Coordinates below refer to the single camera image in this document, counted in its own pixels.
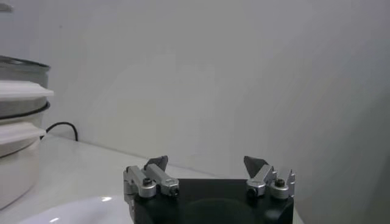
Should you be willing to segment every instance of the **white table surface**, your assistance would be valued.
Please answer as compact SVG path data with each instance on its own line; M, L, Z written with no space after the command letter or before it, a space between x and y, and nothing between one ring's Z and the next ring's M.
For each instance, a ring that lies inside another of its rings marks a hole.
M47 135L39 149L40 176L36 185L10 206L0 210L0 223L19 223L53 207L89 198L122 197L123 175L129 165L147 159L69 139ZM177 178L214 178L212 175L168 166ZM303 221L294 210L294 224Z

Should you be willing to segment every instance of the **screw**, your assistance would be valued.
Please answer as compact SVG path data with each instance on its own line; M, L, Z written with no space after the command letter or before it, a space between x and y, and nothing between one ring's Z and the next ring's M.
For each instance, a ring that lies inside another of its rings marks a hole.
M275 180L275 186L277 186L277 187L284 187L285 186L285 181L283 179L277 179L277 180Z
M147 177L147 178L144 178L144 179L142 180L142 185L143 185L143 186L148 186L148 185L151 185L152 182L153 182L153 181L152 181L149 177Z
M255 198L255 197L257 197L257 190L254 189L254 188L250 188L250 189L248 189L248 191L246 192L246 195L247 195L249 198Z
M179 196L179 190L177 188L173 188L169 191L172 197L178 197Z

